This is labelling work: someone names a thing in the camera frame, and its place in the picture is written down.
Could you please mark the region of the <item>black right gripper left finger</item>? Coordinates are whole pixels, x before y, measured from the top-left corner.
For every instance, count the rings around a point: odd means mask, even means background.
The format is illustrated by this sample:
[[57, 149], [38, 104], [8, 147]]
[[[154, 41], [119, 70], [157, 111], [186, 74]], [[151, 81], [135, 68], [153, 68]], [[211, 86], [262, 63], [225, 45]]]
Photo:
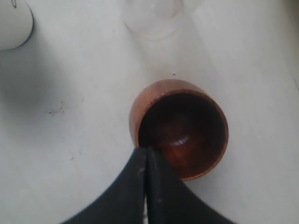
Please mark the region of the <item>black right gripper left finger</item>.
[[66, 224], [142, 224], [147, 151], [135, 148], [114, 182]]

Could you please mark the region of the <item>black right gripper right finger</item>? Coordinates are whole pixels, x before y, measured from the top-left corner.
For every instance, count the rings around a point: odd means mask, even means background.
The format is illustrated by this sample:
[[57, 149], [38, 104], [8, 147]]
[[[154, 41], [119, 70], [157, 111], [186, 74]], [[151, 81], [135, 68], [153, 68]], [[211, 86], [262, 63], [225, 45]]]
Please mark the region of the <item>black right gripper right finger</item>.
[[232, 224], [200, 200], [157, 147], [147, 148], [146, 197], [149, 224]]

